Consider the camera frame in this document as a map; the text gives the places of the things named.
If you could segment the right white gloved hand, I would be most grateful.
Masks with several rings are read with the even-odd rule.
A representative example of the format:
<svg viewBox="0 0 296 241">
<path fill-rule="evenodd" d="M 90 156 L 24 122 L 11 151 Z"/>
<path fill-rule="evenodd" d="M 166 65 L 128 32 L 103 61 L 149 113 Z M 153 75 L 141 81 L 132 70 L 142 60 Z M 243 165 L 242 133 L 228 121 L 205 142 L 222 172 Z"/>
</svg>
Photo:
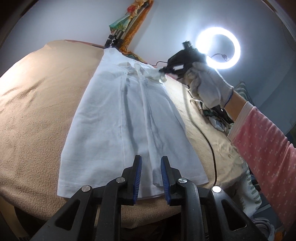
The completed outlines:
<svg viewBox="0 0 296 241">
<path fill-rule="evenodd" d="M 233 95 L 234 87 L 214 68 L 201 62 L 194 62 L 185 73 L 183 83 L 189 87 L 192 96 L 201 100 L 207 108 L 224 108 Z"/>
</svg>

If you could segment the right forearm pink sleeve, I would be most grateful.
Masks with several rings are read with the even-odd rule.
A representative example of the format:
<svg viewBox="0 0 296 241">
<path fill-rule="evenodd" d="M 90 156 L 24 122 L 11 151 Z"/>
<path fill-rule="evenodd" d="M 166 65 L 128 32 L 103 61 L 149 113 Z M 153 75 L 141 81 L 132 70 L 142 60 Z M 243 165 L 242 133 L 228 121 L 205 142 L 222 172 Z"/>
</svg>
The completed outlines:
<svg viewBox="0 0 296 241">
<path fill-rule="evenodd" d="M 234 92 L 225 109 L 234 120 L 229 139 L 286 230 L 295 223 L 295 147 L 255 106 Z"/>
</svg>

